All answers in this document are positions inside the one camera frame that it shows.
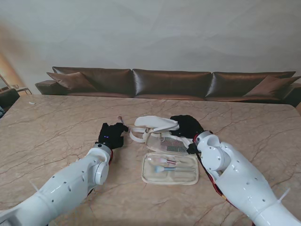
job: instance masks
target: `brown pillow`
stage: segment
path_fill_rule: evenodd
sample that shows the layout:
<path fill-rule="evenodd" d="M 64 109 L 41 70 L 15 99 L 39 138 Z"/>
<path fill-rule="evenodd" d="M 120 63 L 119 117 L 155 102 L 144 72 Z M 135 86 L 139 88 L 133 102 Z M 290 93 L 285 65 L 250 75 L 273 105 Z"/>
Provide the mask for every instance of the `brown pillow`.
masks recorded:
<path fill-rule="evenodd" d="M 271 76 L 267 76 L 261 81 L 257 86 L 255 86 L 250 92 L 244 95 L 244 97 L 249 96 L 265 96 L 265 97 L 275 97 L 277 92 L 283 88 L 288 87 L 293 82 L 297 81 L 301 76 L 280 79 Z"/>
<path fill-rule="evenodd" d="M 80 72 L 72 74 L 58 74 L 47 72 L 47 74 L 52 79 L 57 81 L 61 86 L 67 88 L 69 91 L 97 92 L 96 88 L 92 86 L 91 83 Z"/>

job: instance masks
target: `sofa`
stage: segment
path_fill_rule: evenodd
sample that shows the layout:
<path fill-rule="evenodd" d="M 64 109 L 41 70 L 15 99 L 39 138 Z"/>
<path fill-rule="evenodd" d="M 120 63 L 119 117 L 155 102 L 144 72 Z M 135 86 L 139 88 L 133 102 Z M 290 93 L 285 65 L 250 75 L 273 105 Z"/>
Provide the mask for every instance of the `sofa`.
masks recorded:
<path fill-rule="evenodd" d="M 245 96 L 267 76 L 291 78 L 295 72 L 211 73 L 80 67 L 53 67 L 53 71 L 59 74 L 81 72 L 97 92 L 70 92 L 55 80 L 47 80 L 35 84 L 41 94 L 274 103 L 293 106 L 297 106 L 301 101 L 299 83 L 287 86 L 273 97 Z"/>
<path fill-rule="evenodd" d="M 7 89 L 0 92 L 0 107 L 7 111 L 20 97 L 15 89 Z"/>

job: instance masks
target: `marble table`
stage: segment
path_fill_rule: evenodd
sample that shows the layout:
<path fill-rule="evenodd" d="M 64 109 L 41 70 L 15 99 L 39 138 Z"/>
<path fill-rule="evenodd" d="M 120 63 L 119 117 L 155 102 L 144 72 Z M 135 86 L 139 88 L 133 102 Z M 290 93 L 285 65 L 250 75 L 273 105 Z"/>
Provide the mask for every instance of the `marble table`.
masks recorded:
<path fill-rule="evenodd" d="M 233 144 L 269 181 L 283 204 L 301 219 L 301 116 L 289 105 L 67 97 L 20 97 L 0 120 L 0 210 L 14 207 L 54 173 L 82 158 L 102 123 L 121 115 L 128 126 L 143 115 L 190 114 Z M 107 181 L 57 225 L 250 226 L 250 220 L 212 188 L 200 168 L 192 186 L 159 186 L 141 180 L 148 150 L 133 142 L 114 150 Z"/>

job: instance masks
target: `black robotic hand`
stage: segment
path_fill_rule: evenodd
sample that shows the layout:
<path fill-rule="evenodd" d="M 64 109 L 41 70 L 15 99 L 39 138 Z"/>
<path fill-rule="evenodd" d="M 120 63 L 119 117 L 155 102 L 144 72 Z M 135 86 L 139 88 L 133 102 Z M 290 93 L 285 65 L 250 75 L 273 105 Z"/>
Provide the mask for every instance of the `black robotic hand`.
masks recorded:
<path fill-rule="evenodd" d="M 171 131 L 174 136 L 193 139 L 196 135 L 204 132 L 199 122 L 190 115 L 177 115 L 170 119 L 177 121 L 180 126 L 178 130 Z"/>
<path fill-rule="evenodd" d="M 98 143 L 106 145 L 111 150 L 123 146 L 123 132 L 128 132 L 128 127 L 118 122 L 115 125 L 109 126 L 107 123 L 103 124 L 100 130 Z"/>

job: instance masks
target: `transparent pouch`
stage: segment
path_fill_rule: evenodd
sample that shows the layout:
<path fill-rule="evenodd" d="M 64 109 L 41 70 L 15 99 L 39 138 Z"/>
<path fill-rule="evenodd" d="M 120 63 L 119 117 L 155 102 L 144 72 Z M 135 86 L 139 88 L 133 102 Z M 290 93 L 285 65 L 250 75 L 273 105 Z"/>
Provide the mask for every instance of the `transparent pouch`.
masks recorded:
<path fill-rule="evenodd" d="M 198 182 L 198 161 L 194 156 L 147 153 L 141 178 L 155 185 L 193 185 Z"/>

